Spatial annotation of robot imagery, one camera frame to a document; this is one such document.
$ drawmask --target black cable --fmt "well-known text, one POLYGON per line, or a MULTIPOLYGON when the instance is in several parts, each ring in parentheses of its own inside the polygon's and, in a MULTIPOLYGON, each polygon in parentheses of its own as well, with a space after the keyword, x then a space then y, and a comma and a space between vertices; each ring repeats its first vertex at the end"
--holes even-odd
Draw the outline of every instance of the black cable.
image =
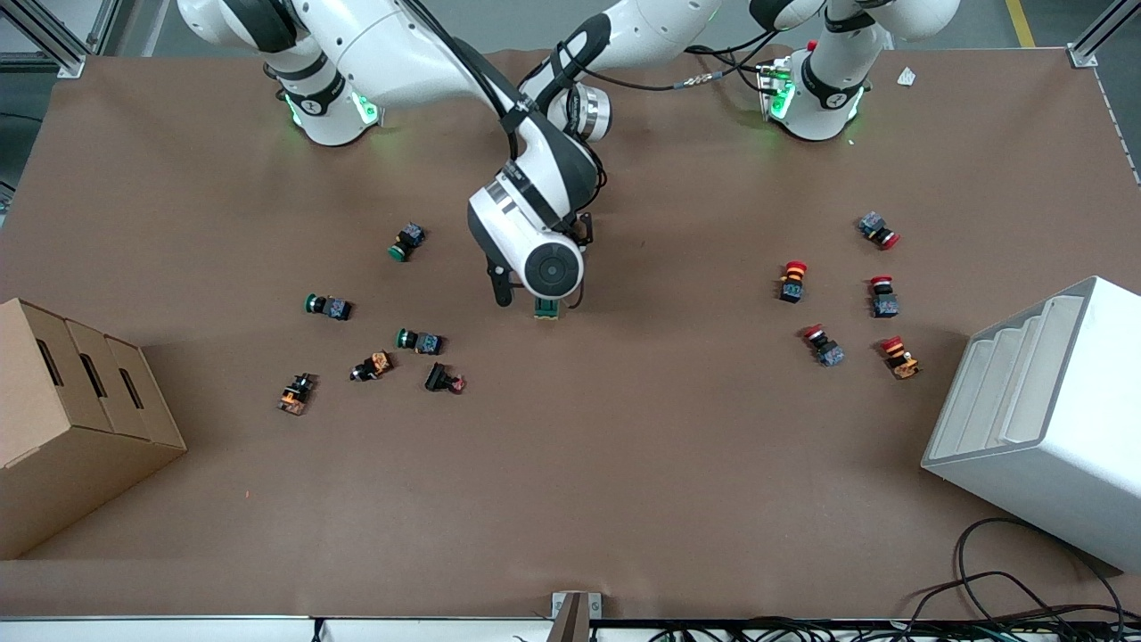
MULTIPOLYGON (((424 23, 437 38, 440 39, 444 46, 452 51, 452 55, 460 60, 463 68, 467 70, 468 74, 471 75, 476 84, 479 86, 479 89, 487 96, 487 101, 491 103, 492 108, 495 109, 495 114, 502 121, 503 116, 507 115, 508 109, 500 101, 499 94, 496 94, 495 89, 492 87, 491 80, 488 80, 483 72, 476 68, 475 63, 468 58, 467 54, 464 54, 463 49, 460 48, 452 34, 444 29, 444 25, 436 19, 436 16, 434 16, 432 13, 420 2, 420 0, 406 0, 406 5, 410 9, 412 9, 412 13, 415 14, 415 16, 420 18, 420 21, 424 23)), ((519 140, 516 137, 515 131, 508 131, 507 140, 511 148, 511 160, 516 160, 519 157, 519 140)))
MULTIPOLYGON (((1041 598, 1038 598, 1033 591, 1030 591, 1025 584, 1022 584, 1018 578, 1015 578, 1011 574, 1008 574, 1005 571, 985 571, 985 572, 976 574, 976 575, 972 575, 972 576, 964 576, 962 579, 956 579, 954 582, 948 582, 946 584, 941 584, 939 586, 936 586, 934 588, 932 588, 931 591, 929 591, 926 594, 924 594, 924 596, 920 600, 920 603, 915 608, 915 612, 912 615, 911 619, 908 620, 907 626, 901 632, 889 633, 887 635, 892 639, 892 642, 898 642, 899 640, 911 640, 911 634, 916 629, 916 625, 917 625, 917 620, 919 620, 920 613, 923 611, 923 608, 926 606, 926 603, 932 598, 934 598, 936 595, 938 595, 940 593, 949 591, 952 588, 956 588, 958 586, 964 586, 965 587, 965 586, 970 585, 970 583, 972 583, 972 582, 977 582, 979 579, 987 578, 987 577, 1003 577, 1003 578, 1006 578, 1006 579, 1011 580, 1012 583, 1014 583, 1014 585, 1017 585, 1020 590, 1022 590, 1022 592, 1026 593, 1031 600, 1034 600, 1035 603, 1039 604, 1039 607, 1043 607, 1043 604, 1045 604, 1045 602, 1043 602, 1041 598)), ((1075 604, 1073 607, 1077 607, 1077 608, 1074 608, 1071 610, 1083 610, 1086 607, 1089 607, 1091 610, 1101 610, 1101 609, 1098 608, 1098 607, 1100 607, 1098 604, 1075 604)), ((1116 608, 1102 607, 1102 609, 1109 610, 1110 612, 1114 612, 1114 613, 1118 612, 1118 610, 1116 608)), ((996 631, 1000 632, 1000 633, 1004 633, 1005 635, 1008 635, 1010 637, 1013 637, 1014 640, 1021 640, 1020 637, 1018 637, 1017 635, 1014 635, 1011 632, 1012 626, 1003 626, 1003 625, 1001 625, 998 623, 1002 621, 1003 624, 1017 626, 1020 621, 1029 623, 1033 618, 1044 617, 1044 615, 1049 616, 1049 617, 1055 617, 1055 616, 1060 615, 1058 612, 1058 609, 1049 607, 1049 606, 1044 606, 1042 610, 1043 610, 1043 612, 1037 612, 1037 613, 1035 613, 1033 616, 1029 616, 1029 617, 1025 617, 1023 615, 1018 615, 1014 618, 1012 618, 1010 616, 1002 616, 1002 617, 998 617, 998 618, 988 617, 985 620, 977 620, 977 621, 966 623, 966 624, 970 624, 971 626, 973 626, 976 628, 978 628, 979 625, 990 625, 990 626, 994 626, 996 628, 996 631)), ((1035 624, 1037 625, 1038 628, 1047 628, 1047 629, 1050 629, 1051 632, 1053 632, 1057 635, 1059 635, 1059 637, 1062 637, 1062 639, 1066 639, 1066 640, 1081 640, 1081 637, 1082 637, 1081 633, 1077 629, 1075 629, 1074 626, 1070 623, 1068 623, 1066 620, 1061 620, 1060 618, 1058 618, 1058 619, 1059 619, 1059 624, 1060 624, 1060 629, 1054 629, 1051 626, 1046 626, 1046 623, 1035 623, 1035 624)), ((1124 632, 1124 624, 1122 624, 1118 627, 1118 632, 1124 632)), ((852 642, 868 642, 871 640, 876 640, 876 639, 882 639, 882 637, 883 637, 883 635, 872 635, 872 636, 866 636, 866 637, 861 636, 861 637, 858 637, 857 640, 855 640, 852 642)))
POLYGON ((767 628, 775 628, 775 631, 770 631, 770 632, 766 633, 764 635, 761 635, 760 637, 758 637, 756 639, 758 642, 778 642, 779 640, 782 640, 783 637, 785 637, 790 633, 795 634, 796 639, 800 642, 808 642, 807 640, 804 640, 804 634, 801 631, 799 631, 796 628, 788 628, 788 627, 786 627, 784 625, 784 623, 777 623, 777 624, 779 624, 780 626, 775 626, 772 623, 769 621, 769 618, 753 618, 751 620, 747 620, 745 623, 745 626, 746 627, 754 627, 754 626, 760 625, 760 626, 764 626, 767 628))
POLYGON ((758 94, 761 94, 761 92, 764 92, 764 90, 761 89, 760 86, 753 84, 753 82, 748 80, 748 76, 745 75, 745 67, 748 65, 748 60, 753 59, 753 57, 755 57, 756 54, 759 54, 761 51, 761 49, 763 49, 769 42, 772 41, 774 38, 776 38, 776 34, 777 34, 777 32, 775 32, 775 31, 762 33, 760 36, 758 36, 756 40, 753 40, 752 42, 750 42, 750 43, 753 43, 753 42, 760 41, 760 43, 756 44, 756 47, 754 47, 753 50, 750 51, 747 56, 745 56, 745 59, 743 59, 741 62, 737 62, 737 57, 734 55, 734 51, 714 51, 714 50, 709 49, 707 47, 704 47, 704 46, 701 46, 701 44, 696 44, 696 46, 689 48, 689 49, 696 49, 696 50, 689 51, 689 49, 687 49, 687 51, 689 51, 690 54, 695 54, 695 55, 710 55, 710 56, 713 56, 718 60, 720 60, 720 62, 729 65, 729 68, 723 70, 723 71, 726 71, 726 72, 727 71, 734 71, 734 72, 736 72, 737 75, 741 76, 741 81, 742 82, 744 82, 753 91, 756 91, 758 94))
POLYGON ((626 82, 625 80, 618 80, 617 78, 610 78, 608 75, 602 75, 602 74, 598 73, 597 71, 590 71, 586 67, 580 67, 580 68, 586 75, 592 75, 592 76, 594 76, 594 78, 597 78, 599 80, 605 80, 606 82, 609 82, 612 84, 617 84, 618 87, 628 87, 630 89, 640 89, 642 91, 673 91, 673 90, 678 89, 677 87, 674 87, 672 84, 669 84, 669 86, 666 86, 666 84, 638 84, 637 82, 626 82))
MULTIPOLYGON (((968 539, 971 537, 971 534, 974 533, 976 530, 978 530, 980 527, 984 527, 984 526, 990 525, 990 523, 1008 523, 1008 525, 1013 525, 1013 526, 1017 526, 1017 527, 1025 528, 1025 529, 1027 529, 1027 530, 1029 530, 1031 533, 1036 533, 1036 534, 1045 537, 1046 539, 1050 539, 1051 542, 1053 542, 1058 546, 1060 546, 1067 553, 1069 553, 1070 555, 1073 555, 1074 559, 1076 559, 1078 562, 1081 562, 1082 566, 1084 566, 1086 569, 1089 569, 1089 571, 1091 574, 1093 574, 1094 577, 1098 578, 1098 582, 1100 582, 1101 585, 1106 587, 1106 591, 1109 593, 1110 599, 1114 601, 1114 612, 1117 615, 1117 633, 1114 635, 1114 641, 1115 642, 1120 642, 1122 641, 1122 639, 1125 636, 1125 609, 1122 607, 1122 600, 1120 600, 1120 598, 1117 596, 1117 592, 1114 591, 1112 586, 1110 586, 1109 580, 1106 578, 1106 576, 1102 575, 1101 571, 1099 571, 1098 569, 1095 569, 1093 567, 1093 564, 1091 564, 1090 562, 1087 562, 1085 560, 1085 558, 1082 556, 1081 552, 1077 551, 1077 548, 1075 548, 1074 546, 1069 545, 1067 542, 1063 542, 1063 541, 1054 537, 1053 535, 1051 535, 1051 534, 1049 534, 1049 533, 1039 529, 1038 527, 1036 527, 1036 526, 1034 526, 1034 525, 1031 525, 1031 523, 1029 523, 1029 522, 1027 522, 1025 520, 1020 520, 1020 519, 1017 519, 1017 518, 987 518, 985 520, 979 520, 979 521, 974 522, 973 525, 966 527, 966 529, 963 531, 963 534, 958 536, 958 542, 955 543, 955 561, 956 561, 956 567, 958 569, 958 576, 960 577, 964 577, 966 575, 965 548, 966 548, 966 542, 968 542, 968 539)), ((1018 583, 1017 580, 1014 580, 1014 582, 1017 584, 1019 584, 1020 587, 1022 587, 1021 583, 1018 583)), ((971 591, 969 582, 965 583, 965 584, 963 584, 963 588, 966 591, 966 595, 971 599, 971 602, 979 610, 979 612, 982 613, 988 620, 993 620, 994 618, 990 616, 990 613, 987 612, 987 610, 979 602, 979 599, 974 594, 974 592, 971 591)), ((1022 588, 1023 588, 1023 591, 1026 591, 1028 594, 1030 594, 1033 596, 1034 601, 1041 608, 1043 608, 1045 610, 1050 610, 1050 607, 1047 604, 1043 603, 1036 595, 1033 595, 1033 593, 1029 591, 1029 588, 1025 588, 1025 587, 1022 587, 1022 588)), ((1060 621, 1060 624, 1063 624, 1065 626, 1069 627, 1069 624, 1066 623, 1066 620, 1061 619, 1061 617, 1057 617, 1057 616, 1054 616, 1054 617, 1055 617, 1055 619, 1058 619, 1060 621)))
POLYGON ((718 637, 717 635, 713 635, 707 629, 705 629, 703 627, 699 627, 699 626, 686 626, 682 623, 678 623, 677 626, 671 626, 669 628, 663 629, 661 633, 654 635, 653 637, 650 637, 646 642, 657 642, 658 640, 665 637, 666 635, 672 636, 674 633, 680 634, 681 637, 682 637, 682 640, 686 640, 686 636, 688 635, 689 640, 694 640, 696 642, 696 639, 694 639, 694 635, 693 635, 693 633, 690 633, 690 631, 696 631, 697 633, 701 633, 703 635, 707 635, 709 637, 711 637, 712 640, 715 640, 717 642, 721 642, 720 637, 718 637))
POLYGON ((762 38, 766 36, 767 33, 768 32, 762 32, 760 35, 758 35, 756 38, 750 40, 748 42, 742 42, 741 44, 737 44, 736 47, 729 47, 728 49, 710 49, 709 47, 706 47, 704 44, 694 44, 694 46, 690 46, 690 47, 686 47, 686 52, 687 54, 696 54, 696 55, 699 55, 699 56, 715 56, 715 55, 719 55, 719 54, 733 54, 734 51, 741 51, 745 47, 752 47, 753 44, 756 44, 758 42, 760 42, 760 40, 762 38))
MULTIPOLYGON (((570 119, 569 94, 567 95, 563 105, 563 115, 566 117, 567 122, 570 122, 572 119, 570 119)), ((594 166, 598 169, 598 176, 594 179, 594 193, 591 194, 590 197, 586 198, 586 202, 580 205, 576 210, 576 211, 582 211, 583 209, 590 206, 590 203, 594 202, 594 198, 598 197, 598 193, 602 190, 602 187, 605 187, 607 182, 609 182, 610 177, 608 173, 606 173, 606 166, 602 165, 601 156, 599 156, 598 153, 594 152, 594 148, 590 146, 590 143, 588 143, 585 138, 583 138, 577 133, 574 133, 574 137, 576 140, 578 140, 578 143, 583 146, 583 148, 586 149, 586 153, 590 155, 591 162, 593 162, 594 166)))
POLYGON ((820 626, 820 625, 818 625, 816 623, 808 621, 808 620, 794 620, 794 619, 791 619, 791 618, 783 618, 783 617, 771 617, 769 619, 772 619, 772 620, 776 620, 776 621, 786 621, 790 625, 800 626, 801 628, 804 629, 806 633, 808 633, 812 637, 812 640, 819 640, 820 642, 824 642, 824 639, 820 637, 819 635, 817 635, 816 631, 823 631, 824 633, 826 633, 828 635, 828 642, 836 642, 836 636, 833 635, 832 629, 830 629, 827 627, 824 627, 824 626, 820 626))
POLYGON ((568 304, 567 309, 575 309, 582 304, 582 294, 586 291, 586 278, 583 277, 582 282, 578 283, 578 300, 574 301, 574 304, 568 304))
MULTIPOLYGON (((1042 612, 1042 609, 1036 609, 1034 611, 1028 611, 1025 613, 1014 613, 1009 616, 998 616, 995 619, 1002 623, 1023 623, 1034 621, 1036 618, 1059 615, 1063 616, 1066 613, 1073 613, 1076 611, 1104 611, 1110 613, 1117 613, 1117 609, 1112 607, 1107 607, 1104 604, 1054 604, 1050 607, 1050 611, 1042 612)), ((1141 625, 1141 613, 1135 613, 1133 611, 1122 609, 1122 613, 1132 618, 1135 624, 1141 625)))
POLYGON ((11 112, 0 112, 0 115, 8 116, 8 117, 19 117, 19 119, 23 119, 23 120, 30 120, 32 122, 43 122, 42 117, 35 117, 34 115, 14 114, 11 112))
POLYGON ((321 634, 325 631, 325 618, 313 618, 313 642, 321 642, 321 634))

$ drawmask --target green led light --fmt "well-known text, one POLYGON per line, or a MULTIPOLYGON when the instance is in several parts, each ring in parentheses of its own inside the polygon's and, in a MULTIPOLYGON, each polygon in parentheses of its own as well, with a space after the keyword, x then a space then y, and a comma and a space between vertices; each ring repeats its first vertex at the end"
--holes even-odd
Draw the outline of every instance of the green led light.
POLYGON ((377 113, 378 113, 377 105, 373 105, 372 103, 370 103, 369 98, 365 98, 364 96, 362 96, 362 95, 357 94, 356 91, 354 91, 353 92, 353 104, 356 105, 357 112, 361 114, 361 120, 364 121, 365 124, 372 124, 372 123, 377 122, 377 117, 378 117, 377 116, 377 113))
POLYGON ((796 95, 795 89, 795 84, 786 81, 784 87, 777 91, 777 95, 772 97, 772 117, 782 119, 788 113, 788 105, 792 104, 792 99, 796 95))
POLYGON ((289 111, 293 114, 293 124, 301 127, 301 116, 297 115, 297 107, 293 106, 293 100, 289 96, 285 96, 285 104, 289 105, 289 111))
POLYGON ((859 107, 859 99, 864 97, 864 88, 860 87, 859 91, 856 92, 856 97, 852 98, 852 108, 848 112, 848 120, 856 117, 856 108, 859 107))

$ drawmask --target white paper scrap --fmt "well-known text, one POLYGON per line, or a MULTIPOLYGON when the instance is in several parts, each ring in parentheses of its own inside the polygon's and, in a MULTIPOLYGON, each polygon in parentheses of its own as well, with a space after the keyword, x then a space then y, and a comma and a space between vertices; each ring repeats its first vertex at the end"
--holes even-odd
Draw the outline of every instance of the white paper scrap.
POLYGON ((899 80, 896 80, 896 82, 904 87, 911 87, 915 83, 915 72, 912 71, 912 67, 904 67, 904 73, 899 74, 899 80))

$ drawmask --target metal bracket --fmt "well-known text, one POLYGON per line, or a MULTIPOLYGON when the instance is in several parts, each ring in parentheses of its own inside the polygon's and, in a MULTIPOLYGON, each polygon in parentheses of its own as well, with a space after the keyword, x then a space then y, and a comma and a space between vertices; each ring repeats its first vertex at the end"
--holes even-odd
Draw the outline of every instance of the metal bracket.
POLYGON ((602 617, 602 594, 601 593, 583 593, 581 591, 560 591, 558 593, 551 593, 551 617, 559 617, 559 610, 563 608, 563 603, 566 602, 567 595, 570 593, 582 593, 586 596, 586 603, 590 607, 588 612, 590 613, 590 619, 600 619, 602 617))
POLYGON ((11 208, 11 197, 14 194, 15 192, 0 185, 0 227, 3 227, 3 220, 8 218, 8 210, 11 208))
POLYGON ((76 78, 83 75, 83 67, 87 66, 87 56, 79 57, 79 65, 68 70, 67 67, 59 67, 59 73, 56 78, 60 80, 75 80, 76 78))
POLYGON ((0 0, 0 15, 59 65, 59 78, 79 78, 91 49, 40 0, 0 0))
POLYGON ((1086 57, 1082 57, 1077 51, 1074 50, 1074 43, 1066 43, 1066 56, 1070 59, 1070 66, 1074 68, 1086 68, 1098 66, 1098 56, 1090 54, 1086 57))

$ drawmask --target white plastic bin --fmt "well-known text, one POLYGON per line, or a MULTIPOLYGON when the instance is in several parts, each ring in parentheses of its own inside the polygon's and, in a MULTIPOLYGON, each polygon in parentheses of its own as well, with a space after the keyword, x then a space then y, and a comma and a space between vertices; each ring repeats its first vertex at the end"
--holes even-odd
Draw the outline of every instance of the white plastic bin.
POLYGON ((1141 296, 1099 276, 971 338, 922 466, 1141 572, 1141 296))

